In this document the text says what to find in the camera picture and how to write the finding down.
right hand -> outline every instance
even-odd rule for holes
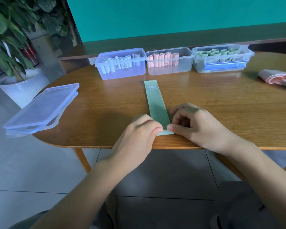
[[[234,146],[245,141],[224,127],[208,111],[194,104],[180,104],[170,114],[175,115],[167,129],[202,148],[228,155]]]

plastic lid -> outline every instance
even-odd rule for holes
[[[54,119],[74,96],[80,84],[68,84],[45,89],[3,127],[38,131]]]

fingernail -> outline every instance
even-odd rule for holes
[[[168,131],[171,131],[171,132],[173,131],[173,126],[172,125],[168,125],[166,128],[167,128]]]
[[[161,133],[163,131],[164,131],[163,128],[158,128],[158,133]]]

paper strip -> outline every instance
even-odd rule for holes
[[[157,122],[159,122],[164,131],[159,133],[160,135],[174,134],[166,129],[167,125],[170,124],[170,119],[166,111],[160,89],[156,80],[144,81],[145,90],[147,95],[147,101],[149,106],[150,116]]]

plastic storage box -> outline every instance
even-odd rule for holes
[[[162,75],[169,73],[178,73],[190,71],[192,69],[193,58],[192,51],[187,47],[179,47],[157,51],[147,51],[146,58],[154,53],[161,54],[170,52],[171,54],[179,53],[179,61],[176,58],[147,60],[147,63],[152,63],[153,67],[148,65],[148,73],[150,75]],[[156,63],[162,62],[164,66],[155,66]]]
[[[95,66],[103,80],[145,74],[145,51],[143,48],[111,51],[99,54]]]
[[[219,55],[219,56],[201,56],[198,53],[202,51],[230,50],[234,49],[238,54]],[[250,57],[254,52],[248,49],[248,46],[241,46],[239,44],[227,44],[218,46],[195,47],[192,49],[194,56],[193,66],[199,73],[206,72],[222,72],[222,71],[236,71],[243,70]]]
[[[47,88],[3,127],[11,136],[24,136],[55,127],[66,107],[77,96],[79,84]]]

